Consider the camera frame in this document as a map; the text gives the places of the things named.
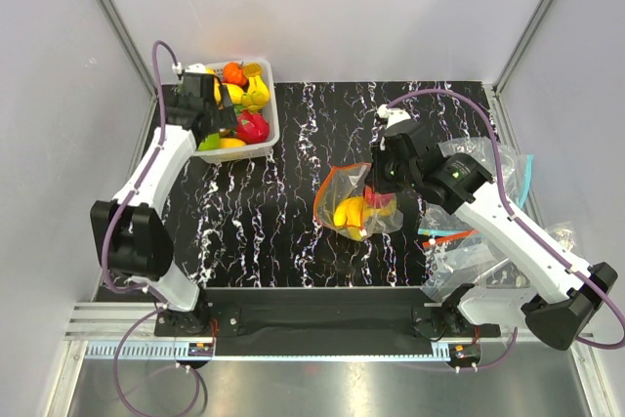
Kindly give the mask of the yellow banana bunch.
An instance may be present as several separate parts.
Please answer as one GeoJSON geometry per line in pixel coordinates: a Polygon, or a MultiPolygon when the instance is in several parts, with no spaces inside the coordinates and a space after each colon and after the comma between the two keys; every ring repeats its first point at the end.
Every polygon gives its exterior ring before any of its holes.
{"type": "Polygon", "coordinates": [[[396,202],[382,209],[368,206],[363,196],[349,197],[343,200],[333,214],[336,228],[364,228],[369,219],[391,216],[396,211],[396,202]]]}

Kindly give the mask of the red apple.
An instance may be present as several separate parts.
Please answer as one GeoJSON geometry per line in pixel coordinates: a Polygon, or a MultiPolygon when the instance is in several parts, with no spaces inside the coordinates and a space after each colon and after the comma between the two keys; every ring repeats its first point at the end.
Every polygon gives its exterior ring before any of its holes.
{"type": "Polygon", "coordinates": [[[366,204],[375,209],[385,208],[396,199],[394,193],[379,193],[369,186],[365,187],[363,197],[366,204]]]}

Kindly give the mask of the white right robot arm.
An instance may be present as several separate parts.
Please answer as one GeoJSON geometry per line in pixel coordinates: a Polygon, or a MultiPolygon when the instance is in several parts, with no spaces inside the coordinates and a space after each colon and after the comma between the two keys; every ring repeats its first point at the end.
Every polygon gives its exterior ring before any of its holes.
{"type": "Polygon", "coordinates": [[[618,278],[612,266],[591,265],[565,250],[471,155],[444,155],[424,124],[388,118],[371,151],[367,184],[375,192],[414,190],[476,229],[530,282],[530,293],[513,289],[500,296],[471,284],[456,288],[443,311],[452,334],[465,335],[482,324],[526,327],[547,346],[565,351],[607,304],[618,278]]]}

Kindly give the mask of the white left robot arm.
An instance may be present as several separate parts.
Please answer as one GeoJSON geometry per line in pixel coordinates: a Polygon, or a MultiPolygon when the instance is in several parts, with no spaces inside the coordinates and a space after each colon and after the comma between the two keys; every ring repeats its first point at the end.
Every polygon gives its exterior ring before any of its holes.
{"type": "Polygon", "coordinates": [[[211,312],[199,288],[174,262],[174,244],[162,221],[167,196],[188,160],[209,136],[236,125],[234,108],[216,73],[195,64],[179,74],[170,104],[158,93],[159,126],[129,181],[90,211],[106,286],[114,293],[145,290],[168,309],[188,334],[203,333],[211,312]]]}

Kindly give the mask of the green apple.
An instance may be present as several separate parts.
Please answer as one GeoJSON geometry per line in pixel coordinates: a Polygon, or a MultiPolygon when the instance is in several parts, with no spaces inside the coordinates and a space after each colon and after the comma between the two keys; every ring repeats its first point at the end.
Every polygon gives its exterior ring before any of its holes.
{"type": "Polygon", "coordinates": [[[210,151],[219,149],[221,146],[221,136],[219,133],[209,134],[199,145],[198,151],[210,151]]]}

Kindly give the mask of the clear bag orange zipper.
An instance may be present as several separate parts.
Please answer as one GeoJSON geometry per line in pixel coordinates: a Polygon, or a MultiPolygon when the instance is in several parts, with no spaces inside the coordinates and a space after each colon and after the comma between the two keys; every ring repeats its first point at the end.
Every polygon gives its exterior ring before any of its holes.
{"type": "Polygon", "coordinates": [[[353,241],[402,228],[403,214],[393,193],[378,194],[365,184],[370,163],[333,167],[316,194],[315,221],[353,241]]]}

